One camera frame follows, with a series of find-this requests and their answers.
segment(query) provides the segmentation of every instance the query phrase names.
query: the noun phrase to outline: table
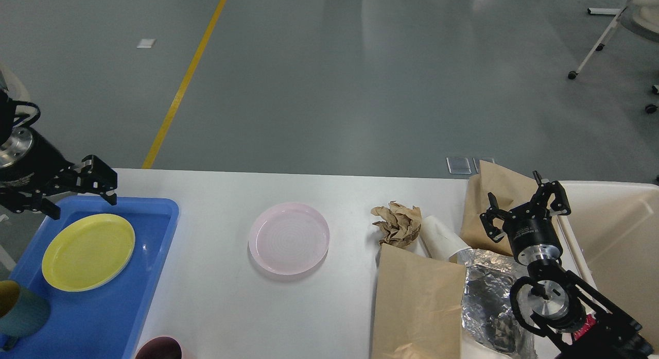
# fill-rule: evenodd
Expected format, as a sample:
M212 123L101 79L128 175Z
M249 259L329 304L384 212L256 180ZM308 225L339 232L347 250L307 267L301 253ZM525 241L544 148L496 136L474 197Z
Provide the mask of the table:
M197 359L367 359L377 280L370 209L396 200L418 206L454 231L466 180L117 169L120 196L165 197L181 215L139 345L181 340ZM323 214L329 251L302 276L276 277L247 246L259 214L303 202ZM418 244L412 251L422 254ZM574 268L565 252L563 265ZM537 339L541 359L558 350ZM463 357L506 357L463 338Z

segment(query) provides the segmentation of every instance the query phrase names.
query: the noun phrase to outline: yellow plate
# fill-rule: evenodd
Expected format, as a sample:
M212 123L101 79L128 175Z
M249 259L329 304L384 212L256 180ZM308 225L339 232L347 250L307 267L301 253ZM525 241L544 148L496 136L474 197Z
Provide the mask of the yellow plate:
M67 292L94 289L111 281L126 266L135 247L135 232L115 214L94 214L66 226L43 254L43 277Z

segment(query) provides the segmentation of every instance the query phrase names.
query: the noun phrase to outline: paper cup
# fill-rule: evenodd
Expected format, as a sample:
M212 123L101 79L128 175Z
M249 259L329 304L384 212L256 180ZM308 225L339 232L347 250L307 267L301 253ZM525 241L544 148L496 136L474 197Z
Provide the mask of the paper cup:
M29 336L47 322L50 304L16 281L0 282L0 333L9 339L0 351L9 351L16 341Z
M435 216L421 222L421 240L430 257L448 261L458 251L470 248L464 241Z

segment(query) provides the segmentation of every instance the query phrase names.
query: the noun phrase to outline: crumpled brown paper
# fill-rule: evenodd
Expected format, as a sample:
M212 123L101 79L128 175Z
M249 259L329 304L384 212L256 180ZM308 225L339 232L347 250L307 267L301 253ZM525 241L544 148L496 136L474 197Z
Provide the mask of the crumpled brown paper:
M371 210L372 214L384 219L384 221L373 223L384 233L384 238L379 240L379 243L405 248L419 236L421 209L415 206L408 209L402 204L396 203L396 201L389 202L389 207L391 209L379 206Z

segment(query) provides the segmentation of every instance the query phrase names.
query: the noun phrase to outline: cup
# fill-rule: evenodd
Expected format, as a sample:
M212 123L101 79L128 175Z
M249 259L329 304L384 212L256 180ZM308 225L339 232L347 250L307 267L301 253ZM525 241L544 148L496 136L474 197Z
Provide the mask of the cup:
M0 351L9 351L19 338L29 336L45 324L50 304L15 281L0 281L0 333L9 336Z
M193 357L183 349L183 346L176 338L158 336L142 345L137 350L135 359L193 359Z
M435 216L428 216L421 221L421 241L430 258L435 260L449 261L455 253L470 248Z

